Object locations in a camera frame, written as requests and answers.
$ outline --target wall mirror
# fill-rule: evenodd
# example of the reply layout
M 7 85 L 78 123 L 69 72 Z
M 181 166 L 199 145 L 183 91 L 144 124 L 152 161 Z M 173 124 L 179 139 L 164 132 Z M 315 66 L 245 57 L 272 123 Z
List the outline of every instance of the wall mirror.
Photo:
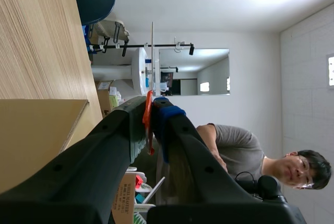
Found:
M 229 95 L 229 49 L 160 49 L 160 90 L 164 96 Z

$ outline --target white tiled wall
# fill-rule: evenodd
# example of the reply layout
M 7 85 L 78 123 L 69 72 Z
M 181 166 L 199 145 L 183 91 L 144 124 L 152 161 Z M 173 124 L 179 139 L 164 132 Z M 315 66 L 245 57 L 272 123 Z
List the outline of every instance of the white tiled wall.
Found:
M 334 90 L 326 54 L 334 53 L 334 5 L 281 33 L 283 152 L 313 149 L 334 165 Z M 334 224 L 334 179 L 320 191 L 285 188 L 308 224 Z

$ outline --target sink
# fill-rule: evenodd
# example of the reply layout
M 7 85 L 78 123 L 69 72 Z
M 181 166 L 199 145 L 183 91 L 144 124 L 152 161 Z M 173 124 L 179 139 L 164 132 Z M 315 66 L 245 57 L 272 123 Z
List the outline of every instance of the sink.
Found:
M 134 91 L 137 95 L 146 95 L 145 59 L 147 54 L 144 48 L 138 48 L 128 66 L 94 66 L 92 72 L 95 81 L 109 81 L 117 79 L 132 79 Z
M 131 62 L 131 77 L 134 90 L 140 95 L 146 95 L 149 88 L 146 87 L 145 59 L 147 54 L 144 48 L 136 50 Z

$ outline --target orange tag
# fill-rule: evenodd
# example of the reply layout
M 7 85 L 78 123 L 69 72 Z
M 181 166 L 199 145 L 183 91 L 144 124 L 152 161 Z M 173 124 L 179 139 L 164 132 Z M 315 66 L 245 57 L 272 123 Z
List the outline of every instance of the orange tag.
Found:
M 146 97 L 145 113 L 142 118 L 142 122 L 145 124 L 146 130 L 146 145 L 148 147 L 148 153 L 150 155 L 154 154 L 154 149 L 152 148 L 153 132 L 151 130 L 152 95 L 153 91 L 148 91 Z

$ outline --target ceiling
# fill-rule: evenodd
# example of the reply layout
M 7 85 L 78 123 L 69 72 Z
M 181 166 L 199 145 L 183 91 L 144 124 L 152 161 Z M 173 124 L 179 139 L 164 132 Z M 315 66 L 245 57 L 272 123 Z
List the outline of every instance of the ceiling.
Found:
M 334 0 L 116 0 L 130 32 L 282 31 Z
M 229 49 L 195 49 L 189 55 L 189 49 L 176 53 L 174 49 L 159 51 L 160 67 L 178 67 L 179 72 L 198 72 L 229 56 Z M 175 72 L 175 69 L 164 69 L 163 72 Z

